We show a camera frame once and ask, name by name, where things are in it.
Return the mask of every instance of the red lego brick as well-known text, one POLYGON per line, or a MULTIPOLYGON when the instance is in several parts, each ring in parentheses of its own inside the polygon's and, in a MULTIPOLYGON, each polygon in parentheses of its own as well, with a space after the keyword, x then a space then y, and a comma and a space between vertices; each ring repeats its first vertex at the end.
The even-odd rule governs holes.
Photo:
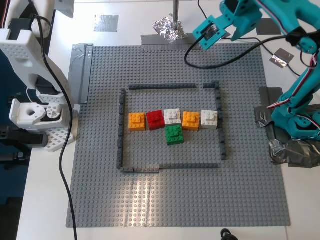
POLYGON ((162 110, 147 112, 146 118, 148 119, 150 131, 163 129, 165 127, 165 119, 162 110))

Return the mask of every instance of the orange lego brick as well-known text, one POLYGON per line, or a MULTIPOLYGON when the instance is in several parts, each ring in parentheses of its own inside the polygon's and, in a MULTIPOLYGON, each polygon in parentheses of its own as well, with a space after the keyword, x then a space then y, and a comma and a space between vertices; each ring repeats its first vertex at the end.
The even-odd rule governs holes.
POLYGON ((182 130, 191 130, 198 131, 199 130, 199 120, 200 113, 199 112, 183 112, 183 122, 182 122, 182 130))
POLYGON ((146 118, 144 112, 129 113, 129 130, 130 132, 146 130, 146 118))

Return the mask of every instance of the white table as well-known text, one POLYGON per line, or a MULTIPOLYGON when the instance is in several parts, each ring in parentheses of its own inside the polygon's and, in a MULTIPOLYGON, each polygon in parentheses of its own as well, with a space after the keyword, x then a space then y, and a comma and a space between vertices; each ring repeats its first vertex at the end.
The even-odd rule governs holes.
MULTIPOLYGON (((221 0, 201 1, 207 16, 220 16, 221 0)), ((152 23, 172 12, 172 2, 77 3, 74 18, 57 12, 51 40, 51 59, 68 77, 73 44, 95 46, 141 45, 141 35, 156 34, 152 23), (119 15, 118 32, 94 32, 95 15, 119 15)), ((192 31, 204 21, 196 1, 180 2, 179 19, 184 31, 192 31)), ((230 27, 231 34, 235 28, 230 27)), ((254 37, 256 31, 246 37, 254 37)), ((259 36, 265 39, 270 36, 259 36)), ((284 40, 266 44, 275 52, 280 47, 295 55, 291 67, 301 74, 305 67, 299 61, 298 50, 284 40)), ((268 87, 282 87, 287 91, 296 77, 288 68, 280 69, 269 62, 271 56, 262 48, 268 87)), ((319 96, 313 103, 320 103, 319 96)), ((78 120, 72 133, 77 133, 78 120)), ((64 154, 63 169, 68 182, 74 161, 76 143, 70 144, 64 154)), ((58 169, 60 152, 48 153, 42 149, 32 151, 25 187, 18 240, 72 240, 72 228, 66 228, 68 197, 58 169)), ((282 167, 289 207, 289 227, 228 227, 240 240, 301 240, 319 239, 320 235, 320 167, 314 169, 282 167)), ((194 240, 220 239, 222 227, 132 227, 132 228, 78 228, 79 240, 194 240)))

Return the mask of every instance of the green lego brick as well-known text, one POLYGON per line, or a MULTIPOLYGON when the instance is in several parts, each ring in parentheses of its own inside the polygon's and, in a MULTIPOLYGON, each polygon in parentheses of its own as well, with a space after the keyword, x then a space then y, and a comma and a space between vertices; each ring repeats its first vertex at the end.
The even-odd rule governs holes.
POLYGON ((182 135, 181 126, 167 126, 165 128, 166 143, 168 145, 183 144, 184 136, 182 135))

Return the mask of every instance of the wire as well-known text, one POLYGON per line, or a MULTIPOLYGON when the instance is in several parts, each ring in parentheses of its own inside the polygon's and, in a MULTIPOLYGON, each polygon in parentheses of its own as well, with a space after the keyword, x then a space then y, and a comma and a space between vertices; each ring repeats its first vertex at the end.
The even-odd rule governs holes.
POLYGON ((5 1, 4 10, 3 10, 3 16, 1 19, 1 26, 0 28, 5 28, 5 22, 6 22, 6 16, 8 15, 8 9, 9 9, 9 0, 5 1))
POLYGON ((31 100, 31 98, 29 97, 28 90, 29 90, 29 88, 27 87, 27 88, 26 88, 26 91, 25 91, 25 92, 26 92, 26 95, 27 95, 28 99, 30 100, 30 102, 33 103, 33 101, 31 100))
MULTIPOLYGON (((200 6, 200 0, 198 0, 198 6, 200 8, 200 10, 202 11, 204 17, 207 19, 207 16, 205 14, 205 12, 203 11, 202 7, 200 6)), ((259 43, 261 43, 261 40, 257 37, 240 37, 239 40, 249 40, 249 39, 255 39, 257 40, 259 43)), ((275 55, 274 53, 272 53, 264 44, 262 44, 262 47, 269 53, 271 54, 272 56, 275 55)), ((296 76, 300 77, 300 75, 298 73, 296 73, 292 68, 291 66, 289 65, 289 63, 287 64, 287 67, 289 68, 289 70, 295 74, 296 76)))
POLYGON ((302 80, 300 81, 300 83, 298 84, 298 86, 296 86, 296 88, 295 88, 294 92, 292 93, 291 97, 289 97, 288 99, 286 99, 286 100, 284 100, 284 101, 276 102, 276 103, 268 106, 267 109, 274 109, 274 108, 276 108, 276 107, 282 106, 282 105, 290 102, 291 98, 294 97, 294 96, 298 93, 298 91, 300 90, 300 88, 302 87, 302 85, 305 83, 305 81, 307 80, 307 78, 308 78, 309 75, 311 74, 311 72, 312 72, 312 70, 313 70, 313 69, 311 68, 311 66, 312 66, 312 64, 313 64, 313 62, 314 62, 314 59, 315 59, 315 55, 313 55, 313 56, 311 57, 309 69, 308 69, 307 73, 305 74, 305 76, 303 77, 303 79, 302 79, 302 80))
POLYGON ((265 10, 269 15, 271 15, 276 22, 278 22, 278 24, 282 28, 282 31, 284 32, 284 34, 288 35, 288 32, 285 30, 285 27, 283 26, 281 21, 277 18, 277 16, 266 5, 264 5, 260 0, 256 0, 256 2, 258 3, 258 5, 260 5, 263 8, 263 10, 265 10))
POLYGON ((55 75, 53 70, 51 69, 50 65, 48 64, 46 53, 45 53, 45 38, 44 38, 43 28, 42 28, 42 25, 41 25, 42 17, 39 17, 38 11, 37 11, 34 3, 32 2, 32 0, 28 0, 28 1, 30 3, 30 6, 32 7, 32 10, 33 10, 33 12, 35 14, 35 18, 36 18, 36 20, 38 22, 38 25, 39 25, 39 32, 40 32, 40 39, 41 39, 41 44, 40 44, 41 45, 41 53, 42 53, 42 58, 43 58, 44 64, 47 67, 47 69, 50 72, 50 74, 52 75, 52 77, 54 78, 54 80, 56 81, 56 83, 58 84, 58 86, 61 88, 61 91, 62 91, 62 93, 63 93, 63 95, 65 97, 65 100, 67 102, 67 106, 68 106, 68 109, 69 109, 69 112, 70 112, 69 113, 70 116, 69 116, 68 131, 67 131, 67 134, 66 134, 66 137, 65 137, 65 142, 64 142, 64 144, 62 146, 60 157, 59 157, 59 171, 60 171, 64 186, 65 186, 68 198, 69 198, 70 210, 71 210, 71 215, 72 215, 72 223, 73 223, 74 239, 78 240, 74 204, 73 204, 73 201, 72 201, 72 196, 71 196, 71 192, 70 192, 70 189, 69 189, 69 186, 68 186, 68 182, 66 180, 66 177, 65 177, 65 174, 64 174, 64 171, 63 171, 63 168, 62 168, 63 156, 64 156, 64 153, 65 153, 66 147, 68 145, 68 140, 70 138, 72 125, 73 125, 73 108, 72 108, 72 104, 70 102, 70 99, 68 97, 68 94, 67 94, 66 90, 64 89, 64 87, 62 86, 61 82, 59 81, 59 79, 57 78, 57 76, 55 75))
MULTIPOLYGON (((259 38, 257 38, 257 37, 240 37, 238 40, 252 40, 252 39, 254 39, 254 40, 257 40, 259 43, 261 43, 261 40, 259 39, 259 38)), ((270 54, 270 55, 275 55, 274 53, 272 53, 264 44, 262 44, 262 47, 270 54)), ((289 68, 289 70, 293 73, 293 74, 295 74, 295 75, 297 75, 298 77, 300 77, 300 75, 298 74, 298 73, 296 73, 292 68, 291 68, 291 66, 289 65, 289 63, 287 64, 287 67, 289 68)))
POLYGON ((314 62, 315 65, 312 65, 312 64, 311 64, 311 65, 307 65, 307 64, 305 64, 305 62, 304 62, 304 60, 303 60, 303 58, 302 58, 303 54, 304 54, 304 50, 303 50, 302 47, 301 47, 300 61, 301 61, 302 64, 305 65, 307 68, 315 69, 315 68, 317 67, 317 65, 318 65, 318 62, 317 62, 317 60, 315 59, 315 56, 317 55, 317 53, 315 53, 315 54, 312 56, 313 62, 314 62))
POLYGON ((46 23, 49 24, 50 28, 52 28, 51 22, 50 22, 48 19, 46 19, 45 17, 43 17, 43 16, 37 16, 37 18, 46 21, 46 23))
POLYGON ((197 41, 195 41, 194 44, 191 45, 191 47, 186 51, 185 55, 184 55, 184 62, 190 66, 190 67, 193 67, 193 68, 196 68, 196 69, 217 69, 217 68, 221 68, 221 67, 224 67, 224 66, 227 66, 229 64, 232 64, 234 63, 235 61, 243 58, 245 55, 247 55, 248 53, 250 53, 251 51, 253 51, 254 49, 256 49, 257 47, 265 44, 265 43, 268 43, 270 41, 274 41, 274 40, 279 40, 279 39, 285 39, 287 36, 274 36, 274 37, 271 37, 271 38, 268 38, 266 40, 263 40, 259 43, 257 43, 256 45, 250 47, 248 50, 246 50, 245 52, 243 52, 242 54, 240 54, 239 56, 236 56, 235 58, 229 60, 229 61, 226 61, 224 63, 220 63, 220 64, 217 64, 217 65, 211 65, 211 66, 197 66, 197 65, 194 65, 192 63, 189 63, 188 62, 188 55, 189 53, 191 52, 191 50, 205 37, 205 35, 202 35, 201 37, 198 38, 197 41))
POLYGON ((198 6, 199 6, 201 12, 203 13, 205 19, 207 19, 207 15, 205 14, 205 11, 204 11, 204 10, 202 9, 202 7, 200 6, 200 0, 198 0, 198 6))

